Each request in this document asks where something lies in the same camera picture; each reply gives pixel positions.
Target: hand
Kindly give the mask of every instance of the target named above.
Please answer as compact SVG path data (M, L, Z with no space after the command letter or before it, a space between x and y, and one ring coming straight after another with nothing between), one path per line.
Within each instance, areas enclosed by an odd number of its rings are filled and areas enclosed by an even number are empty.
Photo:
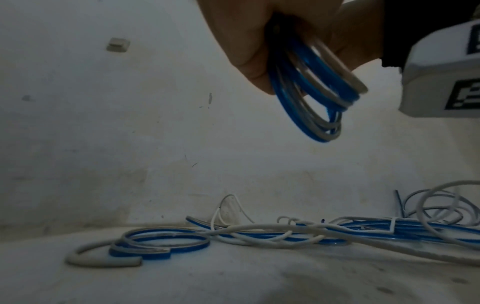
M353 70L382 55L383 1L342 5L343 0L198 0L198 4L230 62L259 89L274 94L264 37L273 13L308 23Z

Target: sleeve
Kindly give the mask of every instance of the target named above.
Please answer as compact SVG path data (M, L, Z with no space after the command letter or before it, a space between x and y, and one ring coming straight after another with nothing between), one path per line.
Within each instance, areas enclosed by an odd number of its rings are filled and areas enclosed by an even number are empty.
M480 0L384 0L382 66L403 68L415 43L469 21L479 4Z

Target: white device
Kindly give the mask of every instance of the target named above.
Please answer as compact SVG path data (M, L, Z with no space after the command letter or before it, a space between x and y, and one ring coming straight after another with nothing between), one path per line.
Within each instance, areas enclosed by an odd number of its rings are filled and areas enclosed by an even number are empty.
M412 117L480 117L480 20L415 44L402 76L399 110Z

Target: black sleeve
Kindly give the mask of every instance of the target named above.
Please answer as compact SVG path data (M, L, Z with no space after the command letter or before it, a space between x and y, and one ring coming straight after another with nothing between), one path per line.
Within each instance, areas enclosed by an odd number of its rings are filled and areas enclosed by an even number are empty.
M404 67L410 48L437 30L469 21L480 0L384 0L384 67Z

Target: wall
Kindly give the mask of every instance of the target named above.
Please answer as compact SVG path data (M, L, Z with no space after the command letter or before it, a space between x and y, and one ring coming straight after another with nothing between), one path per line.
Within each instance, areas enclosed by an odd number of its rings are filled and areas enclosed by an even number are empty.
M206 218L231 192L258 221L394 215L394 189L479 177L478 120L402 115L401 76L379 61L356 71L370 93L341 137L310 140L193 1L6 0L0 24L5 231ZM107 52L112 37L128 52Z

